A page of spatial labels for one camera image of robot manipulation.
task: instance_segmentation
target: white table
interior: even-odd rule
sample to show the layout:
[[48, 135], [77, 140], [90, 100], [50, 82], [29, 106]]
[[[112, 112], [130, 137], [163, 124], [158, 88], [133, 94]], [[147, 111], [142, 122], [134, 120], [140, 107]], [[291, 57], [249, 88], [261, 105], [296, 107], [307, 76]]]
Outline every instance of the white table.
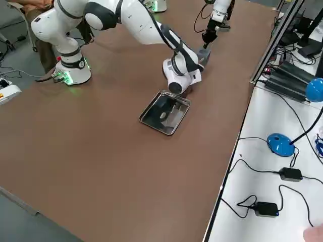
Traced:
[[[305, 128], [308, 128], [319, 113], [319, 109], [288, 100], [300, 116]], [[323, 126], [323, 119], [309, 133], [312, 142], [318, 129]], [[291, 139], [303, 132], [293, 111], [277, 95], [256, 87], [247, 111], [246, 119], [240, 137], [261, 137], [266, 139], [271, 133], [283, 133]], [[317, 160], [306, 137], [298, 141], [300, 149], [294, 168], [302, 174], [323, 180], [323, 165]], [[289, 167], [291, 157], [283, 158], [270, 151], [266, 142], [258, 139], [240, 140], [231, 166], [238, 159], [244, 159], [252, 168], [258, 170], [278, 171]], [[224, 186], [224, 198], [239, 214], [246, 213], [245, 208], [236, 206], [249, 195], [255, 194], [259, 201], [274, 202], [281, 207], [278, 190], [280, 184], [287, 185], [301, 192], [310, 206], [311, 222], [314, 225], [323, 223], [323, 186], [314, 180], [304, 179], [299, 183], [282, 181], [278, 175], [257, 173], [239, 162], [234, 171], [229, 174]], [[282, 188], [284, 209], [277, 218], [257, 217], [253, 210], [247, 218], [236, 216], [223, 202], [220, 203], [212, 227], [209, 242], [301, 242], [303, 231], [310, 227], [307, 220], [307, 210], [301, 196], [289, 189]]]

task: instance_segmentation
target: table surface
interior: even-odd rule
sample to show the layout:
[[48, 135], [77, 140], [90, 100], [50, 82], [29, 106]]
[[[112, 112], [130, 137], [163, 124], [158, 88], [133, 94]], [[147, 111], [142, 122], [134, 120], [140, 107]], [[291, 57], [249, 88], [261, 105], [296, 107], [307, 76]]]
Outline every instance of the table surface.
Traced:
[[[286, 100], [295, 109], [304, 127], [309, 128], [317, 117], [319, 109], [293, 100]], [[323, 119], [308, 134], [312, 145], [322, 126]], [[254, 89], [241, 138], [267, 139], [267, 136], [272, 133], [283, 133], [293, 139], [302, 132], [303, 129], [295, 114], [279, 96], [259, 87]], [[323, 180], [323, 165], [317, 160], [307, 139], [299, 140], [295, 146], [299, 148], [300, 153], [294, 168], [300, 169], [304, 176]], [[292, 158], [275, 155], [262, 140], [248, 139], [238, 142], [230, 169], [238, 159], [244, 159], [257, 170], [278, 171], [283, 167], [289, 167]], [[237, 207], [236, 204], [252, 194], [257, 195], [258, 201], [273, 202], [280, 208], [281, 198], [278, 190], [280, 184], [294, 188], [304, 195], [310, 207], [310, 219], [314, 226], [323, 223], [323, 210], [321, 209], [323, 186], [321, 183], [308, 179], [299, 183], [282, 181], [278, 175], [254, 172], [243, 162], [239, 162], [229, 174], [222, 198], [241, 215], [246, 213], [246, 209]], [[304, 242], [302, 233], [310, 227], [306, 205], [300, 195], [287, 188], [282, 188], [282, 194], [284, 209], [277, 218], [257, 217], [251, 210], [246, 219], [241, 219], [221, 202], [209, 242], [256, 242], [259, 240], [262, 242]]]
[[[183, 3], [169, 1], [156, 18], [197, 49], [203, 3]], [[140, 45], [121, 25], [102, 32], [82, 48], [88, 83], [35, 84], [0, 107], [0, 186], [85, 241], [201, 241], [275, 15], [236, 1], [172, 137], [138, 121], [167, 88], [161, 69], [172, 52]]]

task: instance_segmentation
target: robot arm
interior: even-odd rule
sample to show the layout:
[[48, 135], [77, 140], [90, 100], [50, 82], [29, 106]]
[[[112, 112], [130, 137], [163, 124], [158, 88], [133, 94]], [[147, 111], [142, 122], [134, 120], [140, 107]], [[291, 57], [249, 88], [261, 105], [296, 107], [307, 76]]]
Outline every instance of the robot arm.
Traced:
[[85, 7], [86, 22], [97, 30], [123, 24], [141, 44], [166, 44], [174, 51], [163, 64], [169, 90], [175, 94], [201, 80], [198, 57], [168, 26], [157, 22], [140, 0], [90, 0]]
[[31, 28], [38, 39], [51, 43], [61, 56], [52, 77], [67, 85], [81, 84], [90, 79], [91, 71], [79, 44], [75, 39], [68, 37], [67, 32], [76, 28], [82, 21], [85, 1], [83, 8], [80, 0], [66, 3], [63, 7], [61, 1], [56, 0], [54, 8], [34, 19]]
[[217, 38], [217, 31], [220, 28], [230, 28], [225, 24], [225, 21], [231, 17], [235, 0], [205, 0], [205, 2], [213, 4], [213, 11], [207, 25], [207, 30], [202, 34], [203, 47], [206, 49]]
[[76, 40], [66, 36], [85, 17], [94, 29], [106, 30], [123, 24], [142, 44], [166, 44], [174, 51], [163, 63], [169, 90], [183, 93], [201, 81], [203, 67], [198, 57], [168, 26], [157, 22], [141, 0], [55, 0], [54, 9], [36, 18], [31, 27], [35, 35], [53, 44], [61, 54], [58, 73], [68, 85], [87, 81], [91, 74]]

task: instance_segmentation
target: black cable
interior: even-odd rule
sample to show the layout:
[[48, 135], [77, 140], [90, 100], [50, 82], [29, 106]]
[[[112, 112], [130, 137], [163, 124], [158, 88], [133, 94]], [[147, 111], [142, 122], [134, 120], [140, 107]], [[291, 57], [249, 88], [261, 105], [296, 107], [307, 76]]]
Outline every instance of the black cable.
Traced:
[[[298, 116], [298, 114], [297, 114], [297, 112], [295, 111], [295, 109], [293, 109], [293, 107], [285, 100], [285, 98], [283, 98], [280, 94], [278, 94], [278, 93], [273, 93], [273, 94], [275, 94], [275, 95], [277, 95], [277, 96], [279, 96], [290, 108], [291, 108], [291, 110], [294, 112], [294, 114], [296, 115], [296, 117], [297, 117], [297, 119], [298, 119], [298, 121], [299, 121], [299, 123], [301, 124], [301, 126], [302, 126], [302, 129], [304, 130], [304, 132], [306, 131], [305, 130], [305, 128], [304, 128], [304, 125], [303, 125], [303, 123], [302, 123], [302, 121], [301, 121], [301, 119], [299, 118], [299, 116]], [[307, 138], [307, 141], [308, 141], [308, 143], [309, 143], [309, 145], [310, 145], [310, 147], [312, 148], [312, 151], [314, 152], [314, 154], [316, 155], [316, 157], [317, 157], [317, 159], [319, 160], [319, 162], [323, 165], [323, 162], [321, 161], [321, 159], [320, 159], [320, 157], [318, 156], [318, 154], [316, 153], [316, 151], [314, 150], [314, 148], [313, 148], [313, 146], [312, 146], [312, 144], [311, 144], [311, 141], [309, 140], [309, 137], [308, 137], [308, 135], [306, 134], [306, 138]]]
[[323, 185], [323, 181], [321, 181], [320, 179], [317, 179], [317, 178], [314, 178], [314, 177], [307, 177], [307, 176], [303, 176], [303, 177], [306, 178], [306, 179], [316, 180], [316, 181], [318, 181], [319, 183], [321, 183]]
[[260, 140], [265, 141], [268, 144], [267, 140], [265, 140], [263, 138], [260, 138], [260, 137], [244, 137], [244, 138], [239, 138], [239, 140], [245, 140], [245, 139], [260, 139]]
[[308, 219], [308, 222], [309, 222], [309, 224], [310, 224], [312, 227], [314, 227], [314, 226], [313, 226], [313, 224], [312, 224], [312, 222], [311, 222], [311, 220], [310, 220], [309, 205], [308, 205], [308, 203], [307, 203], [306, 199], [304, 198], [303, 194], [301, 194], [299, 191], [297, 191], [297, 190], [295, 190], [295, 189], [292, 189], [292, 188], [290, 188], [290, 187], [288, 187], [288, 186], [285, 186], [285, 185], [280, 185], [280, 186], [278, 187], [279, 193], [280, 193], [280, 195], [281, 195], [281, 201], [282, 201], [282, 207], [281, 207], [278, 211], [282, 211], [282, 209], [284, 208], [284, 198], [283, 198], [283, 194], [282, 194], [282, 191], [281, 191], [281, 187], [288, 188], [288, 189], [290, 189], [290, 190], [292, 190], [292, 191], [294, 191], [294, 192], [298, 193], [299, 195], [301, 195], [301, 197], [303, 198], [303, 200], [304, 200], [304, 202], [305, 202], [306, 208], [307, 208], [307, 219]]
[[4, 60], [4, 58], [6, 57], [6, 55], [8, 54], [8, 52], [9, 52], [9, 47], [8, 47], [8, 45], [7, 45], [7, 50], [6, 50], [6, 52], [0, 57], [0, 62], [2, 62], [3, 60]]
[[3, 26], [3, 27], [0, 27], [0, 29], [5, 29], [5, 28], [8, 28], [8, 27], [10, 27], [10, 26], [13, 26], [13, 25], [16, 25], [16, 24], [21, 24], [21, 23], [24, 23], [24, 22], [25, 22], [25, 21], [24, 21], [24, 20], [22, 20], [22, 21], [17, 22], [17, 23], [8, 24], [8, 25], [5, 25], [5, 26]]
[[289, 164], [289, 168], [293, 168], [295, 166], [297, 156], [299, 155], [299, 149], [297, 147], [295, 147], [295, 149], [297, 149], [298, 152], [297, 152], [297, 154], [294, 153], [293, 159], [291, 160], [291, 163]]
[[[245, 203], [247, 200], [249, 200], [250, 198], [255, 197], [255, 201], [250, 205], [250, 206], [246, 206], [246, 205], [242, 205], [242, 203]], [[231, 205], [229, 203], [226, 202], [226, 200], [224, 200], [223, 198], [221, 198], [221, 200], [239, 217], [239, 218], [246, 218], [248, 216], [249, 210], [253, 209], [255, 203], [257, 202], [257, 196], [256, 195], [251, 195], [248, 198], [246, 198], [244, 201], [237, 203], [237, 206], [239, 207], [245, 207], [248, 208], [247, 209], [247, 213], [244, 216], [241, 216], [240, 214], [238, 214], [233, 207], [231, 207]]]
[[45, 81], [48, 81], [48, 80], [50, 80], [50, 79], [52, 79], [52, 76], [47, 77], [47, 78], [45, 78], [45, 79], [35, 80], [35, 82], [45, 82]]
[[212, 12], [211, 12], [209, 15], [207, 15], [206, 17], [203, 17], [204, 9], [203, 9], [203, 10], [202, 10], [202, 12], [201, 12], [201, 18], [202, 18], [202, 19], [207, 19], [208, 17], [210, 17], [210, 16], [211, 16], [211, 14], [212, 14], [213, 10], [212, 10]]
[[78, 39], [78, 40], [83, 40], [84, 41], [84, 44], [81, 44], [80, 45], [80, 48], [82, 48], [83, 46], [89, 44], [89, 43], [93, 43], [94, 42], [94, 39], [91, 39], [89, 42], [86, 42], [85, 39], [82, 39], [82, 38], [73, 38], [73, 39]]
[[246, 166], [248, 166], [248, 168], [250, 169], [250, 170], [253, 170], [253, 171], [255, 171], [255, 172], [259, 172], [259, 173], [272, 173], [272, 174], [279, 174], [279, 172], [278, 171], [272, 171], [272, 170], [256, 170], [256, 169], [254, 169], [254, 168], [252, 168], [245, 160], [243, 160], [243, 159], [239, 159], [239, 160], [237, 160], [237, 162], [233, 165], [233, 167], [232, 167], [232, 169], [229, 171], [229, 174], [233, 171], [233, 169], [236, 167], [236, 165], [237, 165], [237, 163], [239, 162], [239, 161], [242, 161], [243, 163], [245, 163], [246, 164]]
[[198, 17], [200, 17], [200, 15], [202, 14], [203, 10], [205, 9], [205, 7], [206, 7], [207, 5], [208, 5], [208, 4], [205, 4], [205, 5], [202, 7], [201, 11], [198, 13], [198, 15], [197, 15], [197, 17], [196, 17], [196, 19], [195, 19], [195, 22], [194, 22], [194, 31], [195, 31], [196, 33], [202, 33], [203, 31], [206, 31], [206, 30], [207, 30], [207, 29], [203, 29], [203, 30], [200, 30], [200, 31], [197, 31], [197, 30], [196, 30], [196, 22], [197, 22], [197, 20], [198, 20]]
[[297, 49], [299, 49], [299, 48], [294, 46], [294, 45], [293, 46], [280, 46], [279, 45], [279, 46], [277, 46], [276, 54], [290, 54], [291, 55], [291, 61], [293, 62], [293, 64], [294, 64], [294, 61], [299, 62], [299, 63], [304, 64], [304, 65], [308, 65], [308, 66], [312, 66], [312, 65], [316, 64], [316, 58], [314, 58], [314, 57], [309, 58], [309, 61], [307, 61], [307, 62], [304, 62], [301, 59], [299, 59], [292, 52], [292, 51], [297, 50]]
[[308, 130], [306, 130], [303, 134], [301, 134], [300, 136], [298, 136], [295, 140], [293, 140], [290, 145], [293, 145], [295, 142], [297, 142], [298, 140], [300, 140], [301, 138], [303, 138], [305, 135], [307, 135], [313, 128], [314, 126], [317, 124], [317, 122], [319, 121], [319, 119], [321, 118], [323, 114], [323, 107], [321, 108], [318, 116], [316, 117], [314, 123], [311, 125], [311, 127], [308, 128]]

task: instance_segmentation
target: stainless steel tray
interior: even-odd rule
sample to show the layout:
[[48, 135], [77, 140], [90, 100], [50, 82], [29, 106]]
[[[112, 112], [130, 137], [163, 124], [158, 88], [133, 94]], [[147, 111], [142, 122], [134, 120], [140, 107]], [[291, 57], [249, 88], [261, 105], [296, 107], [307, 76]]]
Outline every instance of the stainless steel tray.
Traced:
[[139, 117], [140, 122], [165, 135], [175, 133], [191, 102], [165, 90], [160, 90]]

